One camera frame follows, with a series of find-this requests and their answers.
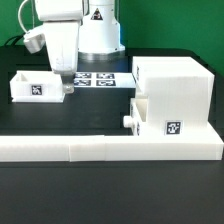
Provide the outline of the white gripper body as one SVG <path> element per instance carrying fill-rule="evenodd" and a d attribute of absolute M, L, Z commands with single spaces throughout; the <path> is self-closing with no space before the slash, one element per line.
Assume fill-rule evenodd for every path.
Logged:
<path fill-rule="evenodd" d="M 77 21 L 43 24 L 49 62 L 55 74 L 72 75 L 77 71 L 79 27 Z"/>

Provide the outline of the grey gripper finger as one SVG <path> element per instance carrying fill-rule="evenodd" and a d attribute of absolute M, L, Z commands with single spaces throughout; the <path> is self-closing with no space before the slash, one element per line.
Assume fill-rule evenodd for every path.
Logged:
<path fill-rule="evenodd" d="M 65 94 L 72 94 L 74 92 L 74 76 L 62 75 L 61 76 L 63 91 Z"/>

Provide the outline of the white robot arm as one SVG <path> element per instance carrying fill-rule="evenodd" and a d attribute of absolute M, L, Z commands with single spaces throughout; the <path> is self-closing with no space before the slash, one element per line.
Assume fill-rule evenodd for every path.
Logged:
<path fill-rule="evenodd" d="M 116 0 L 35 0 L 52 71 L 74 92 L 78 59 L 109 60 L 125 51 Z"/>

